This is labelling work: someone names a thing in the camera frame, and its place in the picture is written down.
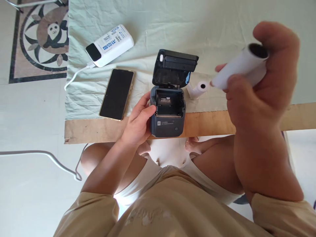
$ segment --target white paper roll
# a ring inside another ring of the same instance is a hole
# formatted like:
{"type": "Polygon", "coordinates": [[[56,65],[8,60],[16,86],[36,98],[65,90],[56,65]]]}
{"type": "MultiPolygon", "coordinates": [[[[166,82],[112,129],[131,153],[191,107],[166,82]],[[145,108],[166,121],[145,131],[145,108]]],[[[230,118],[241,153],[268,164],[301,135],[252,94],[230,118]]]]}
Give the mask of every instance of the white paper roll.
{"type": "Polygon", "coordinates": [[[230,61],[212,80],[212,85],[225,90],[227,80],[233,74],[244,74],[252,86],[259,83],[266,74],[266,60],[269,54],[263,46],[252,43],[230,61]]]}
{"type": "Polygon", "coordinates": [[[209,88],[209,83],[206,81],[200,81],[193,89],[190,83],[187,85],[187,90],[191,99],[198,99],[209,88]]]}

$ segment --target plywood edge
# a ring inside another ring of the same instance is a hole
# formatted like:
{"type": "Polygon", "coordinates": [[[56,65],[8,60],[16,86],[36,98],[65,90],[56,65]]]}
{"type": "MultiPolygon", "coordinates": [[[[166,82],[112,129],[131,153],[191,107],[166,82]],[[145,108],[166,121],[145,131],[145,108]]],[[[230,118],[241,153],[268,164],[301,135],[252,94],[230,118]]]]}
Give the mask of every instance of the plywood edge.
{"type": "MultiPolygon", "coordinates": [[[[114,142],[123,133],[127,123],[112,119],[76,119],[65,121],[65,144],[114,142]]],[[[316,128],[316,103],[289,106],[282,118],[281,130],[303,130],[316,128]]],[[[184,131],[180,137],[199,137],[234,134],[234,125],[228,111],[188,113],[184,131]]]]}

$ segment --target panda design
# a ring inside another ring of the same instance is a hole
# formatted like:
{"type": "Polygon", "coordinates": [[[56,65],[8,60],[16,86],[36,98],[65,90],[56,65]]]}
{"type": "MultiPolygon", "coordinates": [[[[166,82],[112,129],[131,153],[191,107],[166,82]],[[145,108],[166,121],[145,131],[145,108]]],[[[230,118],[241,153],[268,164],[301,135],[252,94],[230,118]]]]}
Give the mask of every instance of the panda design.
{"type": "Polygon", "coordinates": [[[49,24],[47,27],[47,41],[43,45],[44,48],[51,46],[52,48],[63,48],[69,45],[67,21],[63,20],[60,25],[58,22],[49,24]]]}

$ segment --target open printer lid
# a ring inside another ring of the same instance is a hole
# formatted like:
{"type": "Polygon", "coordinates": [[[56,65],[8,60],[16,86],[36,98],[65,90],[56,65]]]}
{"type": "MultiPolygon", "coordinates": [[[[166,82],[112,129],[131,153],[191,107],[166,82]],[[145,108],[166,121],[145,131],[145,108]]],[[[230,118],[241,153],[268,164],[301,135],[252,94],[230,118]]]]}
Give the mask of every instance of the open printer lid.
{"type": "Polygon", "coordinates": [[[163,88],[185,87],[197,64],[198,56],[160,49],[152,83],[163,88]]]}

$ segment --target hand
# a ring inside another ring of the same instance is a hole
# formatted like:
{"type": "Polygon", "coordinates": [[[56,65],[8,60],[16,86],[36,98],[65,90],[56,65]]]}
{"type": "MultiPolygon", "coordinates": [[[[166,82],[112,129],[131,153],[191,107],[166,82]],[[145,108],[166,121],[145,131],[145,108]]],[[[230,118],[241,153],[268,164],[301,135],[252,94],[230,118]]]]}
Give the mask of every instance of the hand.
{"type": "MultiPolygon", "coordinates": [[[[300,41],[295,33],[276,22],[261,22],[253,36],[269,50],[267,73],[254,88],[242,75],[232,75],[227,84],[227,108],[236,130],[279,126],[291,102],[297,80],[300,41]]],[[[225,64],[218,65],[219,72],[225,64]]]]}
{"type": "Polygon", "coordinates": [[[150,136],[148,119],[155,113],[156,106],[149,106],[149,104],[147,104],[149,99],[150,92],[147,92],[133,108],[121,137],[124,143],[139,146],[150,136]]]}

